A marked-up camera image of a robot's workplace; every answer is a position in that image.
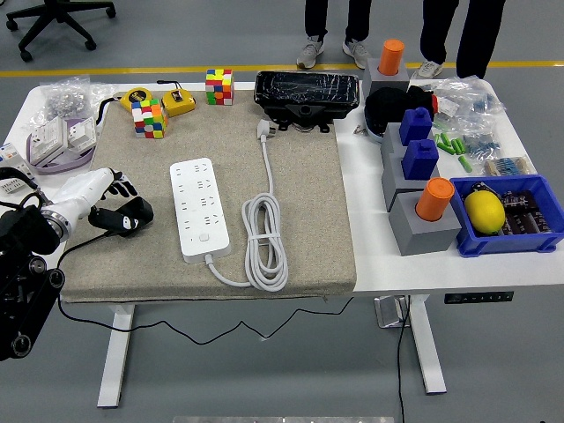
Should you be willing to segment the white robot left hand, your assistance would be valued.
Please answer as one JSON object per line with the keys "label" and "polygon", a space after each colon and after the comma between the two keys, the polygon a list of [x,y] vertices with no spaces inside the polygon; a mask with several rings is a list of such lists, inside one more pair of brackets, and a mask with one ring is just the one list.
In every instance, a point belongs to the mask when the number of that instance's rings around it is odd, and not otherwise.
{"label": "white robot left hand", "polygon": [[41,209],[60,241],[67,241],[80,219],[87,216],[107,193],[136,196],[137,191],[121,171],[109,167],[71,177]]}

